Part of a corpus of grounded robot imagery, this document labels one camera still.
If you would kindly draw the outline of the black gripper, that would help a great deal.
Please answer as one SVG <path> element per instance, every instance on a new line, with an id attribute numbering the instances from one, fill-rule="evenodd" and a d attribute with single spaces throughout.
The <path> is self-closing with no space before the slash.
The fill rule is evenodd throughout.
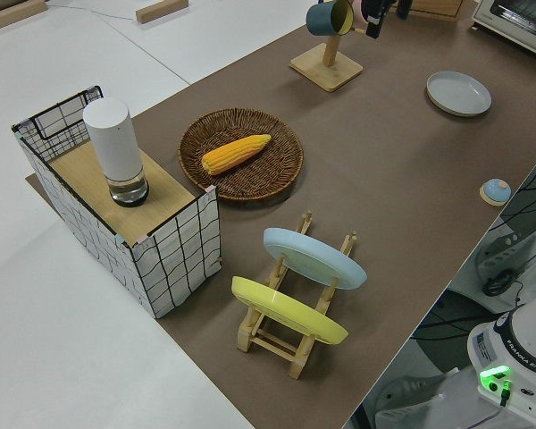
<path id="1" fill-rule="evenodd" d="M 394 4 L 392 0 L 364 0 L 361 2 L 361 12 L 367 19 L 365 35 L 377 39 L 381 33 L 383 15 Z"/>

